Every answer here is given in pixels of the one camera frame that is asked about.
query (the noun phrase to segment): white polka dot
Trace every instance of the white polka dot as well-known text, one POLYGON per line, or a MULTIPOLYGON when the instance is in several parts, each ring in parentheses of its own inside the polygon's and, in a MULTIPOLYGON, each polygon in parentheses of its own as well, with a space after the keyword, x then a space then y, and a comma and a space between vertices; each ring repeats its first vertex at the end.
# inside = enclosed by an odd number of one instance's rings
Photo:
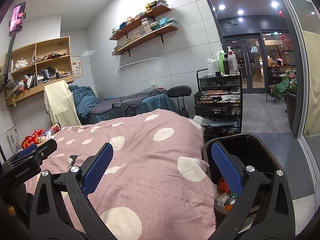
POLYGON ((91 139, 88 139, 88 140, 85 140, 83 143, 81 143, 81 144, 88 144, 88 143, 91 143, 91 141, 93 140, 93 138, 91 138, 91 139))
POLYGON ((138 240, 141 235, 140 218, 127 207, 110 208, 100 218, 118 240, 138 240))
POLYGON ((156 142, 165 140, 172 136, 174 133, 174 130, 172 128, 162 128, 158 132, 155 133, 153 136, 153 140, 156 142))
POLYGON ((99 126, 95 126, 91 128, 91 132, 95 132, 95 130, 97 130, 98 128, 100 128, 99 126))
POLYGON ((110 139, 110 144, 113 147, 114 151, 120 150, 124 145, 124 137, 116 136, 110 139))
POLYGON ((58 155, 56 155, 56 156, 52 156, 52 158, 55 158, 55 157, 62 157, 64 154, 63 153, 60 153, 60 154, 58 154, 58 155))
POLYGON ((178 169, 187 180, 198 182, 205 177, 205 172, 201 169, 201 162, 195 158, 180 156, 178 158, 178 169))
POLYGON ((152 114, 152 115, 148 116, 144 121, 153 120, 153 119, 157 118, 158 116, 159 116, 159 114, 152 114))
POLYGON ((190 121, 195 127, 197 127, 198 129, 201 129, 201 125, 199 123, 197 123, 194 120, 188 119, 188 121, 190 121))
POLYGON ((117 171, 119 171, 119 169, 121 169, 123 166, 125 165, 125 163, 122 166, 114 166, 112 168, 107 168, 106 172, 104 173, 104 175, 107 175, 109 173, 116 173, 117 171))
POLYGON ((121 124, 124 124, 124 122, 121 122, 121 123, 113 123, 113 124, 112 124, 112 127, 116 127, 116 126, 119 126, 119 125, 121 125, 121 124))
POLYGON ((84 129, 83 129, 83 126, 80 126, 79 127, 79 130, 77 132, 82 132, 84 129))
POLYGON ((68 196, 68 192, 62 191, 62 192, 61 192, 61 195, 62 195, 62 198, 64 199, 66 196, 68 196))
POLYGON ((66 144, 69 145, 69 144, 73 143, 75 140, 76 139, 72 139, 72 140, 68 141, 66 144))

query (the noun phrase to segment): metal screw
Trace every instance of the metal screw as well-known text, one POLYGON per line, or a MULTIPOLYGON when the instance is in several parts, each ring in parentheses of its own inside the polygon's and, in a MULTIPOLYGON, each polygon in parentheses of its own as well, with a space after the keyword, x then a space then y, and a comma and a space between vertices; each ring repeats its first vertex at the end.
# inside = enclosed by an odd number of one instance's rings
POLYGON ((254 167, 252 167, 251 165, 246 167, 246 170, 249 172, 254 172, 254 167))
POLYGON ((70 170, 71 170, 71 172, 75 173, 75 172, 78 172, 79 169, 80 168, 78 166, 72 166, 70 170))
POLYGON ((277 174, 278 174, 279 176, 283 176, 283 171, 277 170, 277 174))
POLYGON ((49 174, 49 171, 42 171, 42 173, 41 173, 41 175, 44 177, 47 176, 48 174, 49 174))

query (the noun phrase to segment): wooden cubby shelf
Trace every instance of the wooden cubby shelf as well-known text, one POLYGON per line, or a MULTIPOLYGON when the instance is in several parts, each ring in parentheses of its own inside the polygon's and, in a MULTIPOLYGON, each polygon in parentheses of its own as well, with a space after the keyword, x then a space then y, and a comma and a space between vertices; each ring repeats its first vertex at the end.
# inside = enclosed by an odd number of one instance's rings
MULTIPOLYGON (((23 59, 26 59, 28 63, 30 63, 30 60, 34 51, 36 51, 36 58, 37 57, 42 58, 43 56, 46 56, 52 52, 58 53, 58 54, 64 54, 65 52, 67 52, 69 55, 36 62, 35 64, 26 66, 25 68, 21 68, 16 71, 13 71, 11 75, 13 76, 14 80, 16 81, 22 80, 25 74, 33 74, 36 72, 36 75, 38 75, 43 68, 46 69, 49 66, 52 67, 53 69, 64 71, 65 73, 72 71, 71 56, 70 56, 70 37, 62 37, 62 38, 56 38, 53 40, 36 42, 19 49, 15 49, 11 53, 10 60, 13 60, 15 64, 18 59, 23 58, 23 59)), ((75 79, 74 79, 74 76, 71 75, 68 77, 52 80, 44 84, 39 84, 36 87, 26 90, 24 93, 20 93, 16 95, 14 101, 18 103, 20 101, 25 100, 28 97, 41 93, 44 91, 44 87, 46 85, 49 85, 61 80, 65 80, 67 83, 72 83, 75 79)), ((10 97, 7 99, 7 105, 11 106, 12 104, 13 104, 13 100, 10 97)))

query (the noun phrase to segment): potted plant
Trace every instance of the potted plant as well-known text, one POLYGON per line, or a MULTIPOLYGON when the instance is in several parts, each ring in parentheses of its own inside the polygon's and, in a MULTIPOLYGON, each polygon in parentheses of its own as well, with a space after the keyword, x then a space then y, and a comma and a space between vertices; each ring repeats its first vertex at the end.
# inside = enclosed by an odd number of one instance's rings
POLYGON ((280 100, 282 93, 285 93, 287 96, 288 122, 292 130, 297 104, 297 72, 287 70, 282 78, 282 82, 276 84, 276 87, 273 89, 274 97, 280 100))

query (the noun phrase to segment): plant pot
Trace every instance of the plant pot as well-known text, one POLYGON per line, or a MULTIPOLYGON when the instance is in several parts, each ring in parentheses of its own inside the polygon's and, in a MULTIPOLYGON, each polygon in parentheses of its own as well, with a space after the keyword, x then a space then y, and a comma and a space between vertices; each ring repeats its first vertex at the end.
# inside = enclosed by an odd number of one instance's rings
POLYGON ((296 114, 297 95, 287 92, 287 115, 289 127, 292 130, 294 123, 294 116, 296 114))

